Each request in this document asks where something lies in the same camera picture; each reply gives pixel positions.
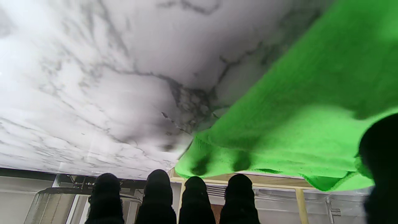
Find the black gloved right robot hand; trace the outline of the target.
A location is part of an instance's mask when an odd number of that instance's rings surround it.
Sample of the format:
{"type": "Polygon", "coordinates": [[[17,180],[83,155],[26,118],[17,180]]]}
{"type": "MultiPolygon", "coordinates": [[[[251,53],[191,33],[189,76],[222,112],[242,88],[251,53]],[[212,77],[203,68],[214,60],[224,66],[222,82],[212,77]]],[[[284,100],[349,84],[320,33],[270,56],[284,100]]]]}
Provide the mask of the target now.
{"type": "MultiPolygon", "coordinates": [[[[367,224],[397,223],[397,135],[398,116],[393,114],[373,124],[363,135],[359,154],[374,178],[375,186],[364,202],[367,224]]],[[[89,197],[87,224],[123,224],[123,204],[118,178],[100,175],[89,197]]],[[[221,224],[259,224],[252,182],[243,174],[229,179],[221,224]]],[[[173,192],[164,170],[154,170],[147,178],[137,224],[214,224],[216,222],[207,188],[200,177],[185,183],[180,218],[172,207],[173,192]]]]}

